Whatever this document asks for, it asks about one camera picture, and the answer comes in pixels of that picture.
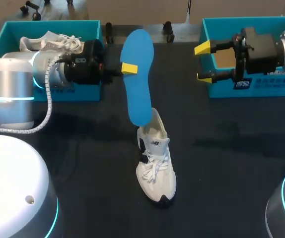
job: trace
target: insole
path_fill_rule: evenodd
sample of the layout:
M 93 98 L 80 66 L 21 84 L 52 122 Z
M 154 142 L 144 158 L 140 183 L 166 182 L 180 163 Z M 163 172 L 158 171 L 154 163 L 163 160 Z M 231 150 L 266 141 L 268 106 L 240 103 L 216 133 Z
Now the insole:
M 133 31 L 126 39 L 120 61 L 138 66 L 138 73 L 124 75 L 128 114 L 131 122 L 144 126 L 151 120 L 148 74 L 153 60 L 153 42 L 145 30 Z

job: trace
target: small hole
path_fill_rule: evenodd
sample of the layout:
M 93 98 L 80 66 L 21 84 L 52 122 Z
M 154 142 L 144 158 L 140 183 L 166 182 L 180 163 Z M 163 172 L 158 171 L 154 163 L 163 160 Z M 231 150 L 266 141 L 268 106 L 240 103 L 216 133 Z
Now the small hole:
M 29 204 L 34 204 L 34 199 L 32 196 L 28 195 L 25 197 L 25 201 Z

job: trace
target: label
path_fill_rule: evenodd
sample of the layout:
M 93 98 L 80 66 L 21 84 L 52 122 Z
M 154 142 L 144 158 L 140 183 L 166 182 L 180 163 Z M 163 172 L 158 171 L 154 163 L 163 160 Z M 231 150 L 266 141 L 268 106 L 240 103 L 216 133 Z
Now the label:
M 285 88 L 285 78 L 257 78 L 254 88 Z
M 85 63 L 86 59 L 85 58 L 76 58 L 75 63 Z
M 161 143 L 160 143 L 159 141 L 155 141 L 155 140 L 153 140 L 153 141 L 151 142 L 151 144 L 152 144 L 152 145 L 155 145 L 155 146 L 161 146 Z
M 238 89 L 249 89 L 251 86 L 252 79 L 251 78 L 243 78 L 242 81 L 238 81 L 234 83 L 234 88 L 235 90 Z

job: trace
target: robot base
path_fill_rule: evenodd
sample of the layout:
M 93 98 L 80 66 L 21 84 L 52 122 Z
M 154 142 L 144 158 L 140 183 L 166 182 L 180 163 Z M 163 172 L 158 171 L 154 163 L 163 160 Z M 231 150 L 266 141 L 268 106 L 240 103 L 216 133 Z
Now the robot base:
M 29 144 L 0 135 L 0 238 L 62 238 L 63 213 L 45 162 Z

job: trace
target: white cable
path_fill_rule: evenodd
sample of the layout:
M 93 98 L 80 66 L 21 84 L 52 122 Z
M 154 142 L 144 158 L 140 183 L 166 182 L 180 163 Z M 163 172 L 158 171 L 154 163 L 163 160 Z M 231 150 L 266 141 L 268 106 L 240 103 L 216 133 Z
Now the white cable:
M 0 128 L 1 133 L 14 133 L 14 134 L 32 134 L 39 130 L 41 130 L 49 121 L 51 112 L 52 112 L 52 98 L 51 98 L 51 91 L 50 91 L 50 83 L 49 83 L 49 75 L 52 67 L 57 63 L 60 58 L 58 56 L 54 57 L 54 59 L 49 63 L 47 71 L 45 72 L 45 90 L 47 93 L 48 98 L 48 110 L 45 118 L 43 121 L 35 128 L 29 130 L 14 130 L 14 129 L 2 129 Z

